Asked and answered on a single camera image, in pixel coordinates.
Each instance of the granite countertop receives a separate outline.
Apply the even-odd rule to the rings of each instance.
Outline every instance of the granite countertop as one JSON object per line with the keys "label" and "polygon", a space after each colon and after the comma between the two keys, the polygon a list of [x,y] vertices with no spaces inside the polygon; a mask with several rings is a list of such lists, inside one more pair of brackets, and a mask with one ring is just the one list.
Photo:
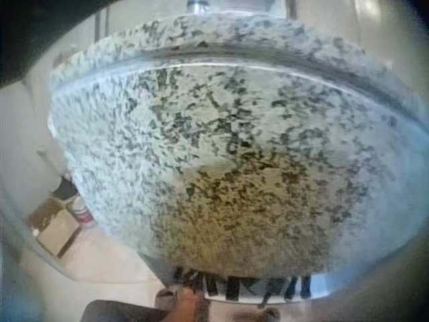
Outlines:
{"label": "granite countertop", "polygon": [[248,13],[105,38],[57,68],[50,129],[111,235],[232,276],[330,272],[428,218],[429,109],[340,38]]}

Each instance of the white wall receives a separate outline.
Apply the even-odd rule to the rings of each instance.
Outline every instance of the white wall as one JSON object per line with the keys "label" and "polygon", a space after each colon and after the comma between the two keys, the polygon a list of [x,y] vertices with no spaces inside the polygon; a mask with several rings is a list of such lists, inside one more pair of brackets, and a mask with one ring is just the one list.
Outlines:
{"label": "white wall", "polygon": [[40,143],[35,119],[31,97],[22,82],[0,90],[0,181],[24,217],[59,181],[36,154]]}
{"label": "white wall", "polygon": [[186,0],[121,0],[109,7],[108,35],[186,12]]}
{"label": "white wall", "polygon": [[[22,217],[27,217],[58,187],[60,177],[37,155],[45,151],[55,168],[65,170],[63,153],[48,129],[48,77],[62,52],[94,42],[94,16],[53,44],[22,81],[0,90],[0,183]],[[0,201],[3,212],[10,211]]]}

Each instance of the floor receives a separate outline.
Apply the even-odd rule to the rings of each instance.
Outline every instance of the floor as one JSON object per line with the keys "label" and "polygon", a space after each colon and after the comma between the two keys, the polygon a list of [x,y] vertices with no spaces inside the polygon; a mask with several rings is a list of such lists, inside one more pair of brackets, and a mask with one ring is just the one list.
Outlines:
{"label": "floor", "polygon": [[99,299],[153,307],[156,293],[163,288],[134,251],[98,227],[82,231],[60,264],[75,280],[28,249],[21,256],[21,267],[44,296],[45,322],[78,322],[85,307]]}

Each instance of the hand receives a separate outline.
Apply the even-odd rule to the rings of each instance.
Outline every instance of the hand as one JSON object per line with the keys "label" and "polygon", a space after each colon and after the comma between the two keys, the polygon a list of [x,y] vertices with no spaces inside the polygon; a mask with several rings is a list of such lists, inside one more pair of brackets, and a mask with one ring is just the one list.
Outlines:
{"label": "hand", "polygon": [[197,304],[204,299],[204,293],[194,293],[191,288],[183,288],[178,295],[178,303],[166,317],[166,322],[193,322]]}

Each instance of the granite slab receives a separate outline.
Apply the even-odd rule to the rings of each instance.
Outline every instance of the granite slab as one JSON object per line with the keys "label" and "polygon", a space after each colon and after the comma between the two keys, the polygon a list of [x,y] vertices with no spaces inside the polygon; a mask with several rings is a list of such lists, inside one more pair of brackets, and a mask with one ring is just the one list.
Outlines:
{"label": "granite slab", "polygon": [[340,38],[250,13],[101,40],[51,77],[50,129],[99,225],[224,276],[342,270],[429,217],[429,109]]}

